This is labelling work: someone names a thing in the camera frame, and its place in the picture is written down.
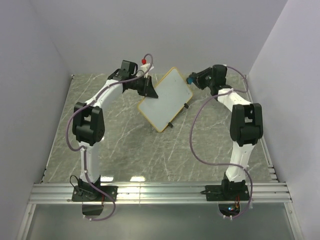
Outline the blue whiteboard eraser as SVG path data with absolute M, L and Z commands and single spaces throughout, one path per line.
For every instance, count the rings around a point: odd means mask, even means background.
M 193 83 L 194 79 L 193 79 L 192 77 L 188 77 L 188 78 L 186 79 L 186 81 L 187 81 L 187 83 L 188 83 L 189 85 L 191 85 L 191 84 Z

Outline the yellow framed whiteboard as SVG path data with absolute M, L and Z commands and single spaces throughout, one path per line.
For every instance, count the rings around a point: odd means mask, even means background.
M 193 92 L 176 67 L 167 72 L 154 87 L 158 99 L 145 97 L 137 105 L 139 112 L 163 132 L 174 116 L 193 97 Z

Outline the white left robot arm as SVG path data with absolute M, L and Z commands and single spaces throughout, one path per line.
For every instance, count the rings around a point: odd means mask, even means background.
M 103 87 L 86 102 L 77 102 L 69 124 L 72 133 L 78 141 L 77 149 L 81 151 L 81 173 L 77 180 L 78 190 L 89 201 L 96 201 L 101 196 L 101 175 L 98 167 L 98 143 L 105 135 L 103 110 L 126 90 L 135 90 L 138 95 L 151 99 L 159 96 L 152 84 L 149 71 L 153 69 L 153 62 L 141 60 L 142 65 L 123 60 L 120 68 L 108 76 Z

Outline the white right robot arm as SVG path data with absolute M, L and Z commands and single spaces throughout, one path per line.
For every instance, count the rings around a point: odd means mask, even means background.
M 234 89 L 227 84 L 229 69 L 243 78 L 244 90 Z M 248 92 L 248 81 L 239 70 L 228 65 L 215 64 L 198 73 L 192 72 L 186 82 L 201 90 L 209 88 L 211 98 L 231 112 L 229 133 L 233 143 L 232 153 L 230 163 L 224 164 L 227 169 L 221 181 L 220 193 L 224 199 L 232 200 L 238 192 L 245 191 L 249 158 L 264 133 L 262 106 L 239 95 Z

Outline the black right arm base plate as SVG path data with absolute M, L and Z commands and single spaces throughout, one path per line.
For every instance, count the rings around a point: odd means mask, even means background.
M 234 202 L 235 200 L 248 201 L 250 199 L 247 186 L 231 189 L 222 185 L 206 185 L 200 194 L 205 195 L 207 202 Z

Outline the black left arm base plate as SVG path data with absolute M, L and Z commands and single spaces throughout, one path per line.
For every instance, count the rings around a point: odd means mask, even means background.
M 108 194 L 114 201 L 117 199 L 118 187 L 115 185 L 103 185 L 100 190 Z M 76 186 L 73 190 L 72 202 L 111 202 L 111 200 L 101 192 L 93 189 L 93 192 L 80 189 Z

